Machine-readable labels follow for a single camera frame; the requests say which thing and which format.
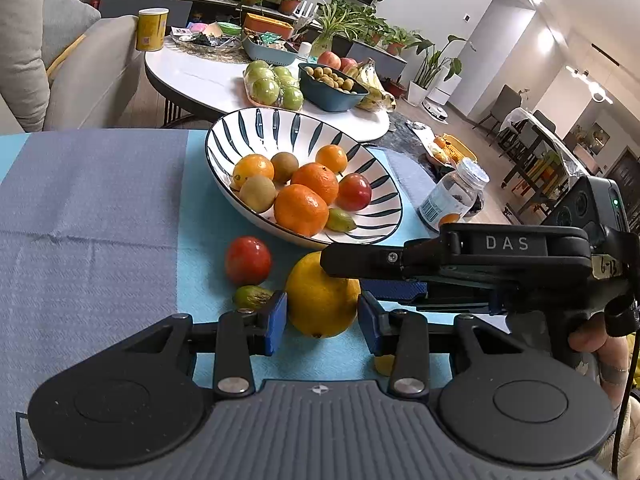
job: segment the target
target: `yellow canister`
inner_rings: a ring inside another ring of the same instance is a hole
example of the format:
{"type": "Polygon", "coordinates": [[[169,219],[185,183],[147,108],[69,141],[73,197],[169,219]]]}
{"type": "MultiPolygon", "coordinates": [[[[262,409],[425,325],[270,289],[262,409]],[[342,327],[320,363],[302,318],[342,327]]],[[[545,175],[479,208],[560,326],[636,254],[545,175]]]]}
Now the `yellow canister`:
{"type": "Polygon", "coordinates": [[[164,40],[164,28],[169,9],[156,7],[138,11],[138,34],[136,49],[143,52],[160,50],[164,40]]]}

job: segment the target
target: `yellow basket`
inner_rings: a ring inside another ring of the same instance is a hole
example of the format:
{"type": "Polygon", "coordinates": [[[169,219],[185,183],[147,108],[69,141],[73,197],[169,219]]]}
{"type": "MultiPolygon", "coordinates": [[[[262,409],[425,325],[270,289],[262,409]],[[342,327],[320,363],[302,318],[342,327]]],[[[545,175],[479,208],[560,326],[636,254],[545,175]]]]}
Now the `yellow basket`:
{"type": "Polygon", "coordinates": [[[466,147],[462,142],[457,140],[453,135],[444,134],[442,139],[447,143],[446,147],[443,148],[449,158],[453,160],[456,164],[460,162],[463,158],[468,156],[472,161],[477,162],[478,158],[475,156],[474,152],[472,152],[468,147],[466,147]]]}

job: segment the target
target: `glass vase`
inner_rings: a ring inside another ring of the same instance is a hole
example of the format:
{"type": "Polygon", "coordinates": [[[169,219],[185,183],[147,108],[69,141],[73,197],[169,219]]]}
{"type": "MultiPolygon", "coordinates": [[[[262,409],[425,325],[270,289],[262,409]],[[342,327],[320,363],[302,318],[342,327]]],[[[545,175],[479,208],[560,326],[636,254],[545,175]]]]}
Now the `glass vase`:
{"type": "Polygon", "coordinates": [[[334,34],[322,32],[311,44],[308,62],[317,63],[320,55],[327,50],[331,50],[332,46],[334,46],[334,34]]]}

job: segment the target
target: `hand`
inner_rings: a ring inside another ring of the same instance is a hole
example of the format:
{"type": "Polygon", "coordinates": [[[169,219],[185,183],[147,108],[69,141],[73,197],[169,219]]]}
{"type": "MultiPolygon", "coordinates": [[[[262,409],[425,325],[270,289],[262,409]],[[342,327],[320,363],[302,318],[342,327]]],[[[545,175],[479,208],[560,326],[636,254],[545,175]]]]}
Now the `hand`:
{"type": "Polygon", "coordinates": [[[594,314],[569,335],[569,346],[576,352],[595,352],[601,363],[600,386],[617,409],[625,393],[629,353],[625,337],[607,335],[604,313],[594,314]]]}

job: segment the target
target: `plastic bottle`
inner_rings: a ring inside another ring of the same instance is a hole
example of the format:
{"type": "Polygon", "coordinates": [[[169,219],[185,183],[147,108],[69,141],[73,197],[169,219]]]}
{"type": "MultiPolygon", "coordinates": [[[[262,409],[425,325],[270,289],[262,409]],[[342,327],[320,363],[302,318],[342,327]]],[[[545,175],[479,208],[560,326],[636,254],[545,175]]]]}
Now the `plastic bottle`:
{"type": "Polygon", "coordinates": [[[443,223],[457,222],[473,206],[489,176],[470,158],[463,158],[455,171],[447,173],[418,208],[422,221],[440,230],[443,223]]]}

